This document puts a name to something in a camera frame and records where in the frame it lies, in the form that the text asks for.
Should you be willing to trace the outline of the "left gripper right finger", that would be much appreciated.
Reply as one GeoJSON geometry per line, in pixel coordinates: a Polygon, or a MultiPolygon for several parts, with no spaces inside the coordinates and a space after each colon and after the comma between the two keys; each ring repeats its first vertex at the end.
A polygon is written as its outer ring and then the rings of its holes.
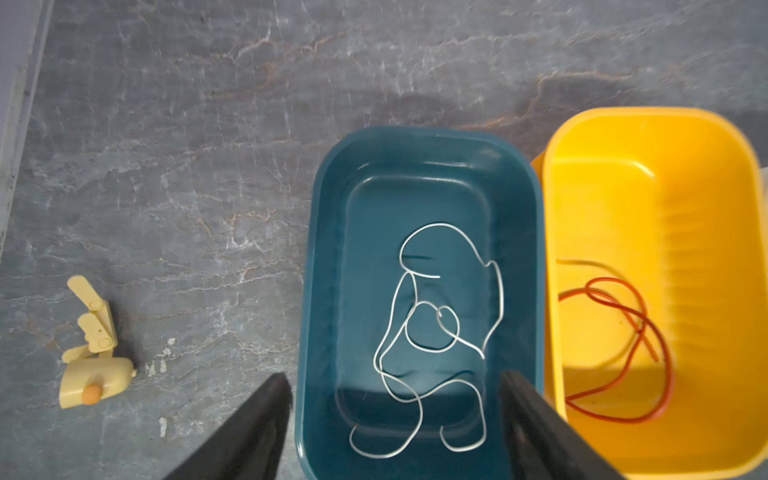
{"type": "Polygon", "coordinates": [[[515,479],[621,479],[519,372],[499,385],[504,440],[515,479]]]}

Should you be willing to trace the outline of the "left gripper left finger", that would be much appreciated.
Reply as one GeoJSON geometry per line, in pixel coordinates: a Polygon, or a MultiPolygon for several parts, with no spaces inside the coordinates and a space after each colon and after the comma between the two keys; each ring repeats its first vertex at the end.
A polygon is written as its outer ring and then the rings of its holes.
{"type": "Polygon", "coordinates": [[[283,452],[292,392],[283,373],[269,376],[168,479],[274,479],[283,452]]]}

